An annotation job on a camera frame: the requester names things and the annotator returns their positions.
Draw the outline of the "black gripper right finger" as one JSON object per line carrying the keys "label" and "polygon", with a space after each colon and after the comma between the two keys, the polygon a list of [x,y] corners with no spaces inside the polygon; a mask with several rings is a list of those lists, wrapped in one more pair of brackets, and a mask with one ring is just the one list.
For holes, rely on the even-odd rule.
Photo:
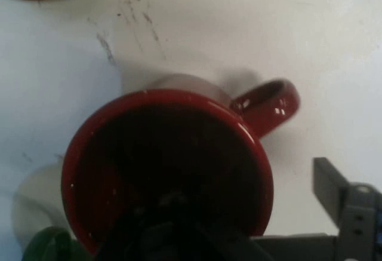
{"label": "black gripper right finger", "polygon": [[313,159],[313,192],[338,227],[335,260],[377,260],[377,191],[350,183],[329,161]]}

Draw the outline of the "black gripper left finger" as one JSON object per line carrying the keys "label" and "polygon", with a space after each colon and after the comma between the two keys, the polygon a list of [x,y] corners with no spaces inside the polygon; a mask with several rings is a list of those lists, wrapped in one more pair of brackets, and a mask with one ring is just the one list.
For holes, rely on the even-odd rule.
{"label": "black gripper left finger", "polygon": [[120,215],[102,260],[257,260],[257,248],[227,219],[206,215],[184,195]]}

